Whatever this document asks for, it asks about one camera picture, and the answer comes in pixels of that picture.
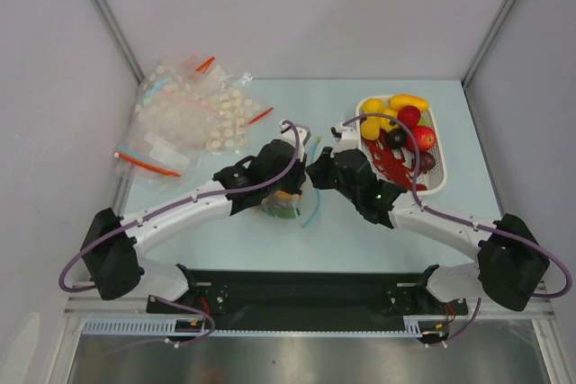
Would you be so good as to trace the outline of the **orange ginger toy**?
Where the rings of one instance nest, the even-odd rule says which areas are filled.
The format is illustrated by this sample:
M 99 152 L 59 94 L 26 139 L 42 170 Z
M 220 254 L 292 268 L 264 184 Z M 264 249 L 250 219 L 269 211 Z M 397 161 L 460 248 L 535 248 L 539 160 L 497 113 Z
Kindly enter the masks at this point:
M 290 194 L 284 191 L 277 191 L 274 196 L 281 201 L 299 201 L 301 199 L 301 195 L 298 193 Z

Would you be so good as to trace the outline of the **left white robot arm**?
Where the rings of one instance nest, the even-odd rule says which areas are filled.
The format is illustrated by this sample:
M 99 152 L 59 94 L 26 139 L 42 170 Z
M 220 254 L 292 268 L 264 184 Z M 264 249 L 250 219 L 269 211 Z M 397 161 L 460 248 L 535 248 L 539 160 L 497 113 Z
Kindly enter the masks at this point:
M 193 309 L 198 290 L 180 264 L 149 253 L 187 229 L 259 206 L 277 191 L 300 192 L 305 181 L 305 147 L 274 139 L 256 156 L 221 169 L 182 198 L 131 216 L 106 209 L 96 214 L 83 244 L 84 264 L 100 299 L 128 295 L 164 298 L 179 312 Z

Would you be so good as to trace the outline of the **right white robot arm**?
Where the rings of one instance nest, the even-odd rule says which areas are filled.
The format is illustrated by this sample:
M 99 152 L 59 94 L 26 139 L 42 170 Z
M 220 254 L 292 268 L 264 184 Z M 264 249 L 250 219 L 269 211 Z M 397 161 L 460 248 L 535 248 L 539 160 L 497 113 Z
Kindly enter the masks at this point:
M 426 313 L 472 297 L 522 311 L 550 265 L 522 219 L 442 218 L 425 210 L 411 191 L 379 179 L 359 149 L 334 153 L 326 147 L 306 173 L 315 188 L 339 192 L 368 222 L 428 237 L 469 258 L 467 264 L 426 270 L 425 284 L 415 290 L 416 304 Z

